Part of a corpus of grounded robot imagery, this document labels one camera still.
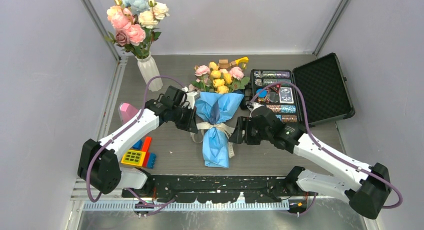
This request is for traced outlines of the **cream satin ribbon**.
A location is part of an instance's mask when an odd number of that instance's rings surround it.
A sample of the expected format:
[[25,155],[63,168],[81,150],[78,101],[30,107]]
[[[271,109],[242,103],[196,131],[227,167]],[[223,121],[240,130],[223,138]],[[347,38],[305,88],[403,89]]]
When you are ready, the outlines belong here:
[[[201,122],[201,123],[197,123],[196,127],[197,127],[198,130],[200,130],[202,136],[205,135],[205,130],[217,128],[219,131],[223,132],[228,139],[230,139],[231,134],[235,130],[233,127],[230,127],[230,126],[226,125],[225,123],[212,125],[208,122]],[[234,153],[233,143],[228,142],[227,146],[228,146],[228,157],[229,158],[234,157],[235,153]]]

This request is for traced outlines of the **blue paper bouquet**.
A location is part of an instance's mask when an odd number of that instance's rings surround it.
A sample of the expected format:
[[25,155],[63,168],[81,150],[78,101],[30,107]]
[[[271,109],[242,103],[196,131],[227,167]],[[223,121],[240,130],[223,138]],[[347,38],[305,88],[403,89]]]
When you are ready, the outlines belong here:
[[[244,74],[246,67],[247,64],[240,64],[231,69],[220,69],[219,62],[194,67],[196,80],[189,87],[200,93],[194,106],[201,122],[226,124],[235,115],[244,102],[244,90],[250,82],[250,78]],[[217,128],[205,130],[201,140],[205,166],[229,167],[228,141]]]

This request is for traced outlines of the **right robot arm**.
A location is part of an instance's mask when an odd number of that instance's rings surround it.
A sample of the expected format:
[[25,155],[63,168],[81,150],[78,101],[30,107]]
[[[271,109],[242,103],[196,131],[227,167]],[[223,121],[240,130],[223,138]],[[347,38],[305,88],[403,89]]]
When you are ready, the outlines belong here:
[[315,192],[334,197],[361,216],[375,220],[388,199],[390,186],[388,168],[357,161],[335,150],[307,132],[299,123],[283,123],[264,106],[254,108],[249,117],[239,117],[229,138],[231,143],[258,145],[269,141],[277,149],[306,158],[331,173],[322,175],[295,166],[285,179],[291,195]]

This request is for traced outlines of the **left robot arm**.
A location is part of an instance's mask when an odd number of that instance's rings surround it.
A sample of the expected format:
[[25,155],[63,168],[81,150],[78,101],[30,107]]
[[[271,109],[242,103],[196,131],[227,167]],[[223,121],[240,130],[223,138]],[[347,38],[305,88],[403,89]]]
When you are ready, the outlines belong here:
[[170,86],[165,94],[147,101],[144,108],[112,134],[96,141],[87,140],[83,146],[77,174],[93,187],[107,195],[116,188],[132,188],[141,197],[153,192],[153,183],[141,167],[125,167],[121,160],[125,153],[142,137],[163,123],[197,133],[195,101],[200,94],[188,88]]

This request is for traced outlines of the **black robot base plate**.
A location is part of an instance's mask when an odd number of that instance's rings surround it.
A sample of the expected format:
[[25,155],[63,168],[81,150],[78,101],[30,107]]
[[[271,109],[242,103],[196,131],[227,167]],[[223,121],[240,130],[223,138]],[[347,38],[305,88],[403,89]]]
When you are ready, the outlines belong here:
[[178,176],[151,175],[141,189],[124,190],[122,197],[155,199],[159,203],[213,204],[234,203],[243,197],[246,203],[277,203],[293,196],[305,196],[300,188],[278,176]]

